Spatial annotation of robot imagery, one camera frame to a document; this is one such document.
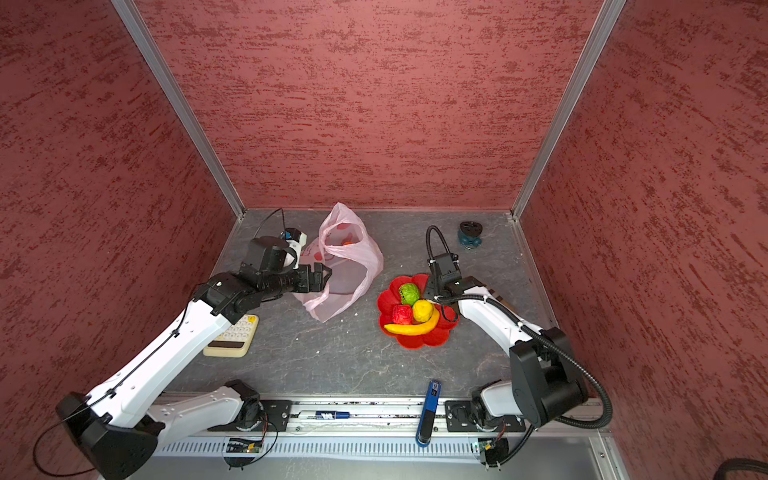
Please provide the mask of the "yellow fake lemon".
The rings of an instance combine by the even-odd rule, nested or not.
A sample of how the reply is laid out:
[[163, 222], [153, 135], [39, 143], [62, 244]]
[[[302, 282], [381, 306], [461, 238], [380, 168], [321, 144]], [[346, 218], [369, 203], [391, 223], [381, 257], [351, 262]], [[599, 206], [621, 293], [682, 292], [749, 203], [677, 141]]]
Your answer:
[[428, 300], [417, 300], [412, 305], [413, 321], [419, 324], [430, 321], [434, 310], [433, 304]]

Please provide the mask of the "green fake lime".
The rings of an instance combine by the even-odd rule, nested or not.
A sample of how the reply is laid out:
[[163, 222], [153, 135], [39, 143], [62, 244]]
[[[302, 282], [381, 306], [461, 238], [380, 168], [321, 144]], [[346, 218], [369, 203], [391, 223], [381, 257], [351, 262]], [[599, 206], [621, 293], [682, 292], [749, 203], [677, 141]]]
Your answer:
[[404, 283], [398, 288], [402, 305], [413, 306], [421, 299], [421, 291], [415, 283]]

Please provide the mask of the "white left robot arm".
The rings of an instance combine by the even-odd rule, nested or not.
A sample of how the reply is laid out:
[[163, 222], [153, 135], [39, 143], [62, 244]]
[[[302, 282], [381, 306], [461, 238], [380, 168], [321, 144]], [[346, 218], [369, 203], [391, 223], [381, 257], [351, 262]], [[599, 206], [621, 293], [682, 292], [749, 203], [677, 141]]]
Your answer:
[[264, 427], [259, 394], [240, 380], [165, 406], [155, 401], [216, 337], [264, 300], [324, 291], [332, 275], [316, 263], [284, 272], [220, 273], [200, 285], [177, 319], [111, 378], [56, 407], [75, 445], [104, 479], [127, 479], [155, 451], [210, 427]]

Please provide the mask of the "red fake strawberry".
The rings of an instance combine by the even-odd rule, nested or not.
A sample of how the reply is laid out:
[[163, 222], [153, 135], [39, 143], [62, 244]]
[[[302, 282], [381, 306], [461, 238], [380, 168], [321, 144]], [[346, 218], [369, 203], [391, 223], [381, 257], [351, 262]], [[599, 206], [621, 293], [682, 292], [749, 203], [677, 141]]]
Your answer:
[[392, 311], [392, 322], [397, 325], [412, 325], [413, 311], [410, 305], [397, 305]]

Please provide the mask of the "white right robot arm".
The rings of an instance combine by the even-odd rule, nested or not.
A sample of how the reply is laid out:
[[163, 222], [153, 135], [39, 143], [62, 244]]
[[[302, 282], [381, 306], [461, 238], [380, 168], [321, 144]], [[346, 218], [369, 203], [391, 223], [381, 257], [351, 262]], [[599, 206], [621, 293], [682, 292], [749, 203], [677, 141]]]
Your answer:
[[544, 329], [523, 319], [485, 284], [464, 277], [456, 254], [431, 258], [428, 266], [426, 297], [457, 310], [509, 357], [511, 379], [488, 384], [473, 394], [478, 424], [514, 416], [541, 427], [588, 400], [583, 374], [565, 359], [573, 352], [561, 330]]

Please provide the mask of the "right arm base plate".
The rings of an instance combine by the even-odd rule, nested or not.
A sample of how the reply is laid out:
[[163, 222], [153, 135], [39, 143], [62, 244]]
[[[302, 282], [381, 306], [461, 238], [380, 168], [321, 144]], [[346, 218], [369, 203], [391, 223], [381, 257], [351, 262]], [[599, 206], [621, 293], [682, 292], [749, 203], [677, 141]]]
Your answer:
[[446, 401], [445, 414], [451, 433], [517, 433], [526, 430], [525, 424], [515, 416], [492, 416], [479, 400]]

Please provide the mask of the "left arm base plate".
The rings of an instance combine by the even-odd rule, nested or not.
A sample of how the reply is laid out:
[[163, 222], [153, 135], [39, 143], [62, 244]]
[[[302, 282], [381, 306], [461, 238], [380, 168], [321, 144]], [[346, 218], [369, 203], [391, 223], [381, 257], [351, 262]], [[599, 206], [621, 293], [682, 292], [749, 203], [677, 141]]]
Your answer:
[[208, 428], [209, 432], [261, 432], [264, 427], [285, 432], [291, 417], [291, 400], [261, 400], [259, 406], [247, 403], [232, 422]]

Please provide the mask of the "pink plastic bag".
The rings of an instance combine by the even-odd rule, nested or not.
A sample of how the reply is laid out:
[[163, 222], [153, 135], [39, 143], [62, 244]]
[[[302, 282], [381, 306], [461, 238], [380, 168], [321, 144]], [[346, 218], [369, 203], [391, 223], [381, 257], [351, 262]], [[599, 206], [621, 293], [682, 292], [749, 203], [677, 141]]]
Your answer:
[[[345, 240], [357, 241], [342, 246]], [[362, 219], [337, 203], [319, 227], [318, 236], [302, 250], [302, 264], [322, 263], [332, 269], [324, 291], [296, 294], [312, 318], [324, 323], [343, 313], [366, 294], [384, 267], [383, 254]]]

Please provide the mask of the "red flower-shaped bowl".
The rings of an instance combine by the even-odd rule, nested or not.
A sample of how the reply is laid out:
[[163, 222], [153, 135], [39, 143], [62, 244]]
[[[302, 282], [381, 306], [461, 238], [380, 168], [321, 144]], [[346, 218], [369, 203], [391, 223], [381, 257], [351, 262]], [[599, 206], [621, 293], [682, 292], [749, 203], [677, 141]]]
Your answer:
[[392, 322], [392, 311], [397, 305], [402, 305], [398, 288], [404, 283], [415, 283], [421, 291], [421, 299], [424, 298], [424, 291], [427, 284], [428, 275], [418, 274], [415, 276], [399, 276], [392, 280], [389, 286], [379, 295], [377, 307], [379, 310], [379, 327], [387, 336], [393, 337], [403, 348], [417, 350], [423, 346], [439, 347], [445, 344], [450, 338], [450, 333], [459, 323], [459, 314], [451, 307], [439, 306], [434, 301], [430, 301], [440, 313], [440, 321], [437, 327], [430, 333], [421, 336], [403, 336], [394, 335], [384, 329], [386, 324]]

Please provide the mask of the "yellow fake banana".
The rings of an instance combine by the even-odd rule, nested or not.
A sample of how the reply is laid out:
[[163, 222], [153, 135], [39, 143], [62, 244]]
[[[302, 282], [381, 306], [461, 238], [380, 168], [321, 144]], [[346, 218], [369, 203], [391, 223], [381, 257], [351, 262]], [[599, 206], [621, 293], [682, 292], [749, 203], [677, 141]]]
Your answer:
[[386, 324], [384, 329], [394, 335], [403, 336], [421, 336], [430, 333], [434, 330], [440, 321], [440, 313], [438, 310], [434, 310], [430, 319], [427, 322], [417, 325], [401, 325], [401, 324]]

